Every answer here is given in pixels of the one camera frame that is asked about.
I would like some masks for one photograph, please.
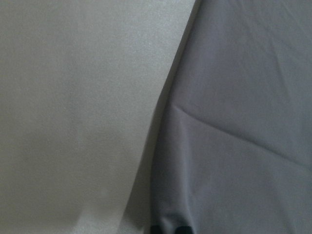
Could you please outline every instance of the textured surface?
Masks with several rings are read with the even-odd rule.
[[[0,2],[0,233],[117,231],[193,3]]]
[[[153,160],[155,233],[312,233],[311,11],[201,2]]]

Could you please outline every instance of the beige surface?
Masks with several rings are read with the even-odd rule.
[[[119,225],[193,3],[0,2],[1,234],[142,232]]]

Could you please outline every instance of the gray fabric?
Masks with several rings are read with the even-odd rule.
[[[312,233],[311,12],[311,1],[202,1],[152,164],[164,234]]]

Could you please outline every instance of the gray cloth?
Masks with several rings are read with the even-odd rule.
[[[151,233],[312,233],[311,12],[202,1],[156,144]]]

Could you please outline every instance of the cloth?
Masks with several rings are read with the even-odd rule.
[[[152,234],[312,233],[311,12],[202,1],[152,162]]]

